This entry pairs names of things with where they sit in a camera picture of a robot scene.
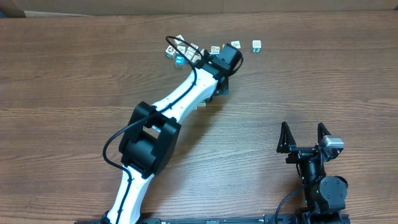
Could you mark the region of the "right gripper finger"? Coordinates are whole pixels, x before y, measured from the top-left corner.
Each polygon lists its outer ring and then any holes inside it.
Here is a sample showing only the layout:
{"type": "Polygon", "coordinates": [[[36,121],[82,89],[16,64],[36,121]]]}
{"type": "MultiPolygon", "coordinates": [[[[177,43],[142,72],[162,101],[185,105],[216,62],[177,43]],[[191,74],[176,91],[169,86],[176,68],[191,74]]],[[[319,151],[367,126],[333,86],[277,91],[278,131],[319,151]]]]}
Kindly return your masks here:
{"type": "Polygon", "coordinates": [[[290,131],[286,121],[281,124],[280,138],[277,145],[278,153],[290,153],[293,148],[297,147],[295,139],[290,131]]]}
{"type": "Polygon", "coordinates": [[[319,145],[328,145],[329,137],[331,136],[330,132],[327,130],[323,123],[318,123],[317,126],[317,136],[318,136],[318,144],[319,145]]]}

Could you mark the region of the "white block green side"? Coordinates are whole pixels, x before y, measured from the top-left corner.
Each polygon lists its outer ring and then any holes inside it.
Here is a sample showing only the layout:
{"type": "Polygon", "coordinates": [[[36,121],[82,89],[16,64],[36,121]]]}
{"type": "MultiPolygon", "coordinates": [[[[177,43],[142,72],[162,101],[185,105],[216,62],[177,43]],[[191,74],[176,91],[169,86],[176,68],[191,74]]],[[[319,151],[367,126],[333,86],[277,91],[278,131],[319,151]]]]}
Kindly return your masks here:
{"type": "Polygon", "coordinates": [[[206,101],[203,100],[203,101],[199,102],[199,104],[197,106],[198,107],[205,107],[206,106],[206,101]]]}

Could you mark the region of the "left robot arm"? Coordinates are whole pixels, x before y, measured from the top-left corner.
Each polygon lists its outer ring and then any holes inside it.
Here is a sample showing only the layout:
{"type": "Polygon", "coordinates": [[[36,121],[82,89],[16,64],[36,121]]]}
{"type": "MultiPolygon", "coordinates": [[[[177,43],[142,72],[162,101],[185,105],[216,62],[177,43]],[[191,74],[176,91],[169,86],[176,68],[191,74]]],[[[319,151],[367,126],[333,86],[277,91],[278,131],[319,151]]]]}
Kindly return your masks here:
{"type": "Polygon", "coordinates": [[[240,50],[226,44],[219,54],[205,53],[197,60],[187,79],[164,99],[136,106],[128,125],[116,133],[122,137],[123,175],[116,200],[101,223],[139,221],[149,184],[172,157],[183,120],[201,101],[227,86],[242,62],[240,50]]]}

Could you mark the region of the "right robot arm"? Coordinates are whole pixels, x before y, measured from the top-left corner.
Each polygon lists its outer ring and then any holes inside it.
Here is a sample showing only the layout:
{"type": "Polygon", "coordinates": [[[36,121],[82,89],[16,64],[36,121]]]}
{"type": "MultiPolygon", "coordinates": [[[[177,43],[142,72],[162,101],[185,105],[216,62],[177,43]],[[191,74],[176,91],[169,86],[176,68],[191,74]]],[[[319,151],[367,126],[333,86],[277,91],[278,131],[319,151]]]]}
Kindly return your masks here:
{"type": "Polygon", "coordinates": [[[296,165],[302,186],[289,193],[278,205],[274,222],[279,223],[279,212],[292,196],[303,192],[306,206],[296,210],[289,220],[293,223],[349,223],[349,216],[342,215],[346,208],[348,182],[341,176],[327,176],[324,163],[336,159],[344,149],[339,136],[330,134],[323,123],[318,123],[316,145],[298,147],[284,121],[281,124],[277,152],[287,154],[285,162],[296,165]]]}

